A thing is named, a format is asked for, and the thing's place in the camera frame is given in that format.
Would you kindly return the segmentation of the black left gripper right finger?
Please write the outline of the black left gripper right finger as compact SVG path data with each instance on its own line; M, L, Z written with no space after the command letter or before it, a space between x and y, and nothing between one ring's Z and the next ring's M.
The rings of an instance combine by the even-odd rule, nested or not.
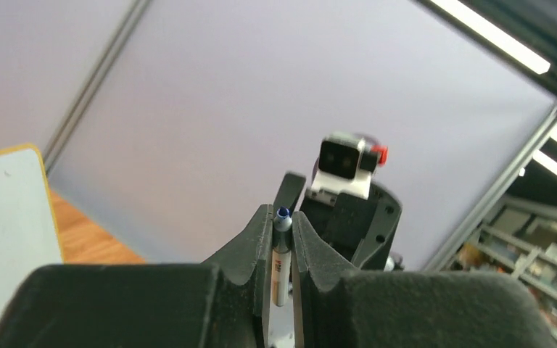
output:
M533 296L492 272L361 270L293 214L297 347L554 347Z

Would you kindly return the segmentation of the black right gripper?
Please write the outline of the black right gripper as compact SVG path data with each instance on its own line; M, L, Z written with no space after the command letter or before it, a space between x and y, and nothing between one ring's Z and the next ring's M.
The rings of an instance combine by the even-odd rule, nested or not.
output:
M306 184L299 173L285 173L273 207L292 216ZM316 233L335 251L363 270L402 270L403 257L391 251L402 205L380 184L372 183L367 199L350 194L305 192L300 210Z

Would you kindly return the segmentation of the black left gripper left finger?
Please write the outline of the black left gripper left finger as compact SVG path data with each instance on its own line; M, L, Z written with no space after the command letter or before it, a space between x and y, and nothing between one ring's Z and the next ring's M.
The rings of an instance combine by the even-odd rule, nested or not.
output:
M273 207L201 263L46 265L0 318L0 347L265 347Z

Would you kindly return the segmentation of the white whiteboard marker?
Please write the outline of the white whiteboard marker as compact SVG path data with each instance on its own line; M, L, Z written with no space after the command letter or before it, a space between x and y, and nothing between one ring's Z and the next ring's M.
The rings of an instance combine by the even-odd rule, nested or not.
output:
M287 207L279 207L273 219L273 266L271 299L283 307L289 296L289 276L292 261L292 218Z

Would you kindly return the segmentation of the yellow framed whiteboard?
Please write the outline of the yellow framed whiteboard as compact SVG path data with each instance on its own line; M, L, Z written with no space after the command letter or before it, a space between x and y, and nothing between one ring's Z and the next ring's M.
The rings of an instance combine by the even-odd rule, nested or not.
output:
M62 262L57 223L39 150L0 150L0 317L36 268Z

